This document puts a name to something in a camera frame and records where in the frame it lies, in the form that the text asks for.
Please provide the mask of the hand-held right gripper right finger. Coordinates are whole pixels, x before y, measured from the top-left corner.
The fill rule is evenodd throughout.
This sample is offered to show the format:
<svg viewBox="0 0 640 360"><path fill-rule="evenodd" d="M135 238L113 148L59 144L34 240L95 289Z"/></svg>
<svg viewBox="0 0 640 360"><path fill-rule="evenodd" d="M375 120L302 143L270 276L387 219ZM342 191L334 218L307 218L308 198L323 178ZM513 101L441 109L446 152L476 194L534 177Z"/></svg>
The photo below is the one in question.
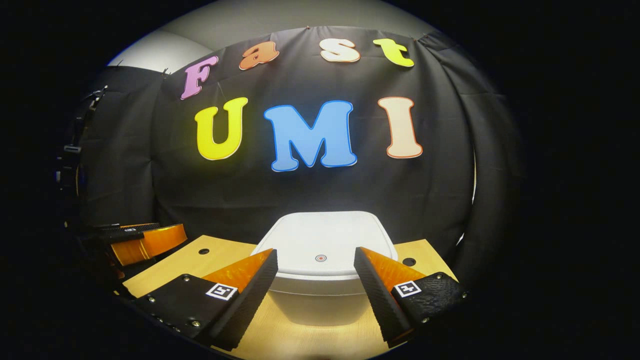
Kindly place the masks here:
<svg viewBox="0 0 640 360"><path fill-rule="evenodd" d="M355 249L353 266L390 348L441 323L470 297L445 272L426 275L362 246Z"/></svg>

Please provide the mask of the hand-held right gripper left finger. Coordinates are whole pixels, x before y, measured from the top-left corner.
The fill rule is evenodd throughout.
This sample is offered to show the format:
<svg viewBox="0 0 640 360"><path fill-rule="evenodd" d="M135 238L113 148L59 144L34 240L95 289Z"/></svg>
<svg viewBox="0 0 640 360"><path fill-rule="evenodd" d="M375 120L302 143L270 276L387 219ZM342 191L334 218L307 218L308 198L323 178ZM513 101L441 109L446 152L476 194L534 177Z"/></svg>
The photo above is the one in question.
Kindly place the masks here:
<svg viewBox="0 0 640 360"><path fill-rule="evenodd" d="M203 346L238 347L278 272L269 248L206 276L184 273L132 301L172 330Z"/></svg>

